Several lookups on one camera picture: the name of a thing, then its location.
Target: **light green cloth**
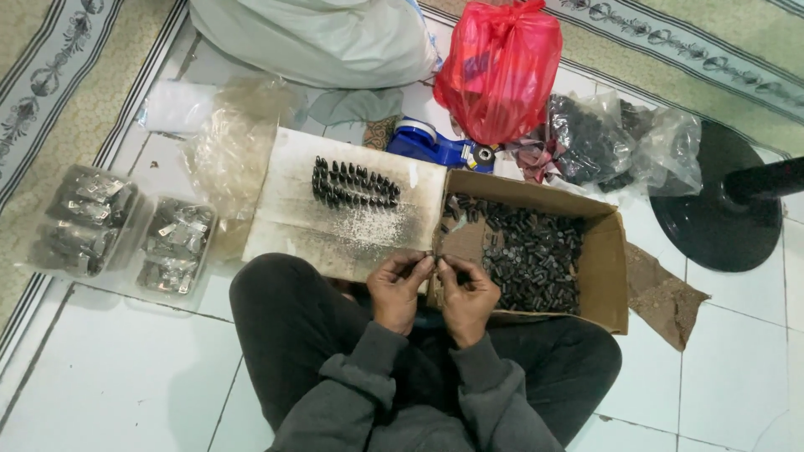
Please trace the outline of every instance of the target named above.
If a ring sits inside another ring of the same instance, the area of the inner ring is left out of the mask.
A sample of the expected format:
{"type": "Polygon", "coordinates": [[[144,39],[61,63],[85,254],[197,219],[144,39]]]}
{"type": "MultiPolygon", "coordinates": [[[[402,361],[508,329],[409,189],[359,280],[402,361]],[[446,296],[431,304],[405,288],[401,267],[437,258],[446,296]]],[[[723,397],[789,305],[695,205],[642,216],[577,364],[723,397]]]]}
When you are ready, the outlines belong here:
{"type": "Polygon", "coordinates": [[[323,125],[381,121],[402,113],[402,90],[339,89],[318,96],[308,116],[323,125]]]}

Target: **clear plastic container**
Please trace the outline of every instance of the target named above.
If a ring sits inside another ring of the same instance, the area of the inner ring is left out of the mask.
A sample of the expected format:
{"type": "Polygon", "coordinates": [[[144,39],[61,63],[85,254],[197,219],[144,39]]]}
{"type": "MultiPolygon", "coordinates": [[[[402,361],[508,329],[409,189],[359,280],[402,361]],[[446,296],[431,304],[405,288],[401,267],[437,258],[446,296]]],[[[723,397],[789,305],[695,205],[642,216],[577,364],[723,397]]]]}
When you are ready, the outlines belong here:
{"type": "Polygon", "coordinates": [[[148,200],[146,225],[129,264],[134,296],[192,299],[203,279],[218,214],[214,206],[175,195],[148,200]]]}
{"type": "Polygon", "coordinates": [[[33,270],[92,281],[125,268],[143,196],[131,179],[72,165],[31,229],[20,259],[33,270]]]}

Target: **black pole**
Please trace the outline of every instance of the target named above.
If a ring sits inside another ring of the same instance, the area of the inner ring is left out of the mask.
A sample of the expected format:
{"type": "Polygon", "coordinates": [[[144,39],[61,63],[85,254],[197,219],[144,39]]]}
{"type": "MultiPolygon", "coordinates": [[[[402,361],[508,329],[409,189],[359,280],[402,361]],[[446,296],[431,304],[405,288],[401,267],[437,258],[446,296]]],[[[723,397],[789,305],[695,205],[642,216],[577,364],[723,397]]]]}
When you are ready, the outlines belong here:
{"type": "Polygon", "coordinates": [[[743,205],[804,191],[804,157],[732,171],[725,175],[723,189],[732,201],[743,205]]]}

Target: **black round base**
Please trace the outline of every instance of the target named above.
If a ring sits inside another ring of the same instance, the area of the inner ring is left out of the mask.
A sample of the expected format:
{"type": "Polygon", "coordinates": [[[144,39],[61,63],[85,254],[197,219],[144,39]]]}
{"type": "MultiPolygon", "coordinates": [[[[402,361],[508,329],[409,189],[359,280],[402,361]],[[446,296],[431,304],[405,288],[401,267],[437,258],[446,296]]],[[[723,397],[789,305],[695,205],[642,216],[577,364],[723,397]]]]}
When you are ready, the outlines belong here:
{"type": "Polygon", "coordinates": [[[724,176],[763,162],[739,135],[703,122],[698,162],[703,190],[698,196],[651,196],[662,230],[684,256],[724,272],[754,269],[776,248],[781,232],[781,201],[738,206],[724,196],[724,176]]]}

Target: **floor mat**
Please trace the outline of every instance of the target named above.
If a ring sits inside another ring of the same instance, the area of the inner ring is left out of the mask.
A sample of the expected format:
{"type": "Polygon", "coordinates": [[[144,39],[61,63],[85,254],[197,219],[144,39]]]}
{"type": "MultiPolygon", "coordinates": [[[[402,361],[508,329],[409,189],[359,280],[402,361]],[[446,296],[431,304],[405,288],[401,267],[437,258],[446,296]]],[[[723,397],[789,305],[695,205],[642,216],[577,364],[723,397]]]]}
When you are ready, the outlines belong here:
{"type": "MultiPolygon", "coordinates": [[[[453,22],[467,3],[422,2],[453,22]]],[[[793,43],[804,35],[804,10],[765,0],[546,3],[561,22],[565,65],[729,126],[784,158],[804,155],[803,50],[793,43]]]]}
{"type": "Polygon", "coordinates": [[[14,265],[35,213],[73,163],[106,166],[143,72],[186,0],[55,0],[0,84],[0,351],[46,278],[14,265]]]}

